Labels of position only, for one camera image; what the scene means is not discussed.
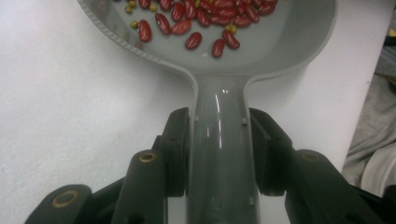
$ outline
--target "red bean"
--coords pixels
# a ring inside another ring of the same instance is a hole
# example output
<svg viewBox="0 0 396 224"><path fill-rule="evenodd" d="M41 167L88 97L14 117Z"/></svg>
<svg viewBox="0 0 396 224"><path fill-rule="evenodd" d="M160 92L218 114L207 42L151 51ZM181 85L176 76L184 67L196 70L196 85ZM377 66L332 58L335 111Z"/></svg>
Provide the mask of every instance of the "red bean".
<svg viewBox="0 0 396 224"><path fill-rule="evenodd" d="M213 6L217 8L233 7L233 0L216 0Z"/></svg>
<svg viewBox="0 0 396 224"><path fill-rule="evenodd" d="M171 18L174 21L180 21L183 18L185 12L184 4L181 2L176 2L173 4Z"/></svg>
<svg viewBox="0 0 396 224"><path fill-rule="evenodd" d="M251 21L253 21L254 23L260 21L260 15L256 11L256 9L253 8L253 6L245 6L245 12L247 13L247 16L250 17Z"/></svg>
<svg viewBox="0 0 396 224"><path fill-rule="evenodd" d="M238 49L240 44L239 41L235 38L233 33L228 30L224 30L222 33L223 39L230 49Z"/></svg>
<svg viewBox="0 0 396 224"><path fill-rule="evenodd" d="M253 5L259 8L264 3L264 0L253 0Z"/></svg>
<svg viewBox="0 0 396 224"><path fill-rule="evenodd" d="M151 4L150 0L139 0L138 2L142 8L149 8L149 5Z"/></svg>
<svg viewBox="0 0 396 224"><path fill-rule="evenodd" d="M220 15L213 15L210 17L210 21L216 25L227 25L231 23L231 19L227 17L223 17Z"/></svg>
<svg viewBox="0 0 396 224"><path fill-rule="evenodd" d="M259 7L259 14L261 16L267 16L274 12L276 4L266 2Z"/></svg>
<svg viewBox="0 0 396 224"><path fill-rule="evenodd" d="M167 11L171 8L173 0L160 0L160 8Z"/></svg>
<svg viewBox="0 0 396 224"><path fill-rule="evenodd" d="M155 13L155 21L157 22L158 27L160 27L160 30L163 32L163 34L170 35L172 33L171 25L163 14Z"/></svg>
<svg viewBox="0 0 396 224"><path fill-rule="evenodd" d="M251 5L252 0L242 0L242 2L246 5Z"/></svg>
<svg viewBox="0 0 396 224"><path fill-rule="evenodd" d="M196 49L201 44L202 35L199 32L194 32L186 40L184 45L187 49Z"/></svg>
<svg viewBox="0 0 396 224"><path fill-rule="evenodd" d="M207 13L201 8L198 8L197 20L198 23L200 23L204 27L208 27L210 23L212 23L210 18L207 16Z"/></svg>
<svg viewBox="0 0 396 224"><path fill-rule="evenodd" d="M139 21L139 39L143 43L147 43L151 39L151 28L145 20Z"/></svg>
<svg viewBox="0 0 396 224"><path fill-rule="evenodd" d="M251 19L249 17L237 17L233 19L233 24L237 27L248 27L251 24Z"/></svg>
<svg viewBox="0 0 396 224"><path fill-rule="evenodd" d="M227 18L232 18L236 16L236 13L236 9L232 7L222 8L219 10L219 15Z"/></svg>
<svg viewBox="0 0 396 224"><path fill-rule="evenodd" d="M235 0L235 5L237 7L244 5L244 2L242 2L242 0Z"/></svg>
<svg viewBox="0 0 396 224"><path fill-rule="evenodd" d="M207 2L206 0L201 0L200 7L203 10L205 10L207 13L218 14L218 9L209 2Z"/></svg>
<svg viewBox="0 0 396 224"><path fill-rule="evenodd" d="M191 28L190 20L178 21L175 25L172 26L172 34L174 35L184 35Z"/></svg>
<svg viewBox="0 0 396 224"><path fill-rule="evenodd" d="M184 5L186 6L186 19L192 20L197 16L197 7L192 0L185 0Z"/></svg>
<svg viewBox="0 0 396 224"><path fill-rule="evenodd" d="M245 6L243 6L243 5L237 6L236 10L238 11L238 14L241 16L245 14Z"/></svg>
<svg viewBox="0 0 396 224"><path fill-rule="evenodd" d="M219 58L224 50L225 42L223 39L217 39L212 45L212 55L214 58Z"/></svg>

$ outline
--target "kidney bean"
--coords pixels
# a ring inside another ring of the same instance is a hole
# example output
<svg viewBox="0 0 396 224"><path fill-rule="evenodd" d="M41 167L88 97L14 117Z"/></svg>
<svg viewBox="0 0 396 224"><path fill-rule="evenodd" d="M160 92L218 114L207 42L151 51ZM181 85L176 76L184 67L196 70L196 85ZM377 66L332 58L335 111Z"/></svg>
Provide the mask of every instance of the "kidney bean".
<svg viewBox="0 0 396 224"><path fill-rule="evenodd" d="M149 8L149 5L151 4L150 0L139 0L138 2L142 8Z"/></svg>
<svg viewBox="0 0 396 224"><path fill-rule="evenodd" d="M208 27L210 23L212 23L210 18L207 16L207 13L201 8L198 8L197 20L198 23L204 27Z"/></svg>
<svg viewBox="0 0 396 224"><path fill-rule="evenodd" d="M251 24L251 19L249 17L237 17L233 19L233 24L237 27L248 27Z"/></svg>
<svg viewBox="0 0 396 224"><path fill-rule="evenodd" d="M215 0L213 6L217 8L233 7L233 0Z"/></svg>
<svg viewBox="0 0 396 224"><path fill-rule="evenodd" d="M256 9L253 8L253 6L246 6L245 7L245 12L247 16L253 21L254 23L257 23L260 21L260 15L256 11Z"/></svg>
<svg viewBox="0 0 396 224"><path fill-rule="evenodd" d="M234 0L234 1L237 7L244 5L244 2L242 0Z"/></svg>
<svg viewBox="0 0 396 224"><path fill-rule="evenodd" d="M264 0L253 0L253 5L259 8L264 3Z"/></svg>
<svg viewBox="0 0 396 224"><path fill-rule="evenodd" d="M237 6L236 11L238 11L239 15L241 15L241 16L244 15L245 14L245 6L243 6L243 5Z"/></svg>
<svg viewBox="0 0 396 224"><path fill-rule="evenodd" d="M238 49L240 44L239 41L235 38L233 33L228 30L224 30L222 33L223 39L230 49Z"/></svg>
<svg viewBox="0 0 396 224"><path fill-rule="evenodd" d="M201 44L202 35L199 32L194 32L184 43L186 49L196 49Z"/></svg>
<svg viewBox="0 0 396 224"><path fill-rule="evenodd" d="M184 4L181 2L176 2L173 4L171 18L174 21L180 21L183 18L185 12Z"/></svg>
<svg viewBox="0 0 396 224"><path fill-rule="evenodd" d="M217 39L212 45L212 55L215 58L219 58L224 50L225 41L223 39Z"/></svg>
<svg viewBox="0 0 396 224"><path fill-rule="evenodd" d="M201 0L200 2L200 7L205 10L207 13L210 14L218 14L218 9L213 6L212 4L210 4L209 2L207 2L206 0Z"/></svg>
<svg viewBox="0 0 396 224"><path fill-rule="evenodd" d="M174 35L184 35L190 30L190 28L191 28L190 20L178 21L175 25L171 27L172 34Z"/></svg>
<svg viewBox="0 0 396 224"><path fill-rule="evenodd" d="M268 16L274 12L275 7L276 7L276 4L266 2L259 7L259 14L261 16Z"/></svg>
<svg viewBox="0 0 396 224"><path fill-rule="evenodd" d="M251 5L252 0L242 0L245 5Z"/></svg>
<svg viewBox="0 0 396 224"><path fill-rule="evenodd" d="M173 0L160 0L160 8L167 11L171 8Z"/></svg>
<svg viewBox="0 0 396 224"><path fill-rule="evenodd" d="M210 21L216 25L227 25L231 23L231 19L220 15L212 15Z"/></svg>
<svg viewBox="0 0 396 224"><path fill-rule="evenodd" d="M155 21L157 22L158 27L160 27L160 30L163 32L163 34L170 35L172 33L171 25L163 14L155 13Z"/></svg>
<svg viewBox="0 0 396 224"><path fill-rule="evenodd" d="M186 6L186 19L192 20L197 16L197 6L192 0L184 0Z"/></svg>
<svg viewBox="0 0 396 224"><path fill-rule="evenodd" d="M236 13L236 9L232 7L226 7L219 10L219 15L227 18L232 18L236 16Z"/></svg>
<svg viewBox="0 0 396 224"><path fill-rule="evenodd" d="M145 20L139 21L139 39L143 43L147 43L151 39L151 28Z"/></svg>

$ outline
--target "scoop handle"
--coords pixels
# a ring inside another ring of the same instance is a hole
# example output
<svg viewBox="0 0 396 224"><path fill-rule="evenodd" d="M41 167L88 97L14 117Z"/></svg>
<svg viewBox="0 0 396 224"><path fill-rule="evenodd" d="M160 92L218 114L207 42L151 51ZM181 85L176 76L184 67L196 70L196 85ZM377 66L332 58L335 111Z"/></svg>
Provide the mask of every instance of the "scoop handle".
<svg viewBox="0 0 396 224"><path fill-rule="evenodd" d="M187 223L260 223L244 77L199 76L191 112Z"/></svg>

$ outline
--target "white table surface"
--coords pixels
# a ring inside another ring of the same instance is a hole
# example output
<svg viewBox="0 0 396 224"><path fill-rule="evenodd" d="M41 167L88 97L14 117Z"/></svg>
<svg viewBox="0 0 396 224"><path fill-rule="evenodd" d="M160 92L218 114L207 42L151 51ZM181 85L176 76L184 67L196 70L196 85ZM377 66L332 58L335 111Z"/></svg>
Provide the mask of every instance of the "white table surface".
<svg viewBox="0 0 396 224"><path fill-rule="evenodd" d="M394 0L338 1L327 47L304 70L255 83L251 107L295 148L341 169L381 50ZM0 223L22 223L51 191L97 191L150 148L169 113L191 106L183 77L121 49L76 1L0 3ZM288 223L283 199L261 197L262 223ZM170 201L183 223L184 199Z"/></svg>

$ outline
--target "gray plastic scoop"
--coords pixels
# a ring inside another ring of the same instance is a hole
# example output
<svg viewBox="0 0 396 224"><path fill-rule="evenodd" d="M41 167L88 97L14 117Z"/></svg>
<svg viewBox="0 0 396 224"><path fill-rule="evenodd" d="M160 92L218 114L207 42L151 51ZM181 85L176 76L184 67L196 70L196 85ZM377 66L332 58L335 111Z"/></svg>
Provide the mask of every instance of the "gray plastic scoop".
<svg viewBox="0 0 396 224"><path fill-rule="evenodd" d="M78 1L110 39L183 75L195 89L187 223L260 223L245 89L254 81L286 75L311 62L331 35L335 0L279 0L272 15L238 29L241 47L225 48L220 59L211 56L211 45L221 37L222 27L202 28L194 21L188 34L165 36L148 10L138 8L129 15L125 1ZM142 19L151 25L147 44L141 44L138 32L130 27L132 20ZM203 41L198 49L186 50L184 42L195 31Z"/></svg>

